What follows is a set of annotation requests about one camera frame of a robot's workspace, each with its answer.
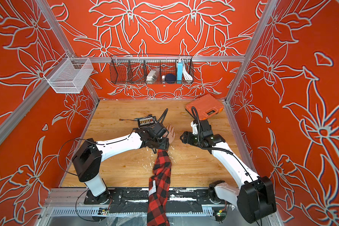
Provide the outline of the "mannequin hand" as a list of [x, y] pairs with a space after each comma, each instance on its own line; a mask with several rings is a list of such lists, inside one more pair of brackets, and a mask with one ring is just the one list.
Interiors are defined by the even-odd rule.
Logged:
[[169, 144], [171, 145], [171, 143], [175, 140], [175, 137], [176, 137], [175, 129], [172, 125], [168, 125], [166, 127], [166, 130], [167, 131], [165, 132], [163, 136], [169, 140]]

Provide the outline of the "red black plaid sleeve arm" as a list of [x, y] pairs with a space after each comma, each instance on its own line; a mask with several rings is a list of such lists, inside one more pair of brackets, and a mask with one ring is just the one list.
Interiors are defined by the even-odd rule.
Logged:
[[172, 163], [167, 150], [158, 150], [153, 167], [153, 175], [149, 179], [148, 191], [148, 226], [169, 226], [166, 216], [166, 204], [169, 199], [170, 176]]

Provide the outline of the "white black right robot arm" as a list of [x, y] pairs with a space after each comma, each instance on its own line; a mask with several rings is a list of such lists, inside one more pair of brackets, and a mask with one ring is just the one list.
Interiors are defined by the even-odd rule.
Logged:
[[268, 177], [261, 177], [231, 150], [219, 134], [206, 137], [192, 132], [184, 132], [180, 140], [184, 144], [209, 151], [230, 173], [238, 188], [223, 180], [209, 184], [209, 200], [215, 204], [230, 203], [239, 210], [245, 221], [254, 223], [277, 211], [275, 191]]

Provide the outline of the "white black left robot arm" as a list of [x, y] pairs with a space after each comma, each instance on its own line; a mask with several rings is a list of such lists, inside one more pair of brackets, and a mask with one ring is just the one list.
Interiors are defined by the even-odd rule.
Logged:
[[89, 189], [85, 204], [107, 204], [112, 199], [110, 192], [101, 178], [101, 163], [115, 155], [148, 147], [152, 150], [165, 150], [169, 147], [169, 132], [164, 128], [155, 132], [153, 129], [135, 130], [129, 135], [106, 141], [85, 140], [72, 157], [72, 163], [80, 182]]

